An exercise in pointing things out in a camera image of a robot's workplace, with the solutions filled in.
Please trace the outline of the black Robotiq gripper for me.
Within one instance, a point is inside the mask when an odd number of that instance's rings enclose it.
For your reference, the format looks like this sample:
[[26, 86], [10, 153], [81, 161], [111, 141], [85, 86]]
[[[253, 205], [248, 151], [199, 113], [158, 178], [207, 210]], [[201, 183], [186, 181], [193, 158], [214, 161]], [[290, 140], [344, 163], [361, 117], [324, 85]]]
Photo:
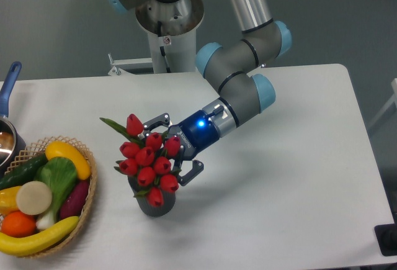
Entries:
[[[207, 114], [203, 110], [198, 110], [188, 118], [171, 126], [171, 120], [168, 113], [145, 122], [143, 124], [143, 137], [147, 138], [154, 129], [165, 127], [164, 138], [177, 136], [184, 147], [181, 154], [182, 161], [193, 160], [198, 153], [208, 148], [220, 139], [220, 134], [215, 128], [215, 124], [209, 121]], [[185, 175], [177, 176], [177, 182], [181, 186], [186, 186], [196, 176], [204, 170], [204, 164], [199, 160], [192, 161], [192, 169]]]

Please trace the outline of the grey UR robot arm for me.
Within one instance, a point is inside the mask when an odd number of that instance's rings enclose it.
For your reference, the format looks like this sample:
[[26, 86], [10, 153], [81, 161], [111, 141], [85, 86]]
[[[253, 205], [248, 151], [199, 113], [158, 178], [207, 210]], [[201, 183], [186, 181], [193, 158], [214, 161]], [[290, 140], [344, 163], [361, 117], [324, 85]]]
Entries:
[[270, 81], [252, 70], [284, 54], [292, 44], [288, 27], [273, 20], [266, 0], [231, 0], [242, 32], [232, 47], [218, 43], [196, 47], [196, 30], [204, 15], [202, 0], [109, 0], [121, 12], [134, 10], [147, 33], [155, 73], [199, 71], [218, 98], [177, 125], [169, 137], [181, 139], [176, 164], [192, 161], [179, 177], [186, 185], [203, 169], [195, 156], [260, 114], [275, 101]]

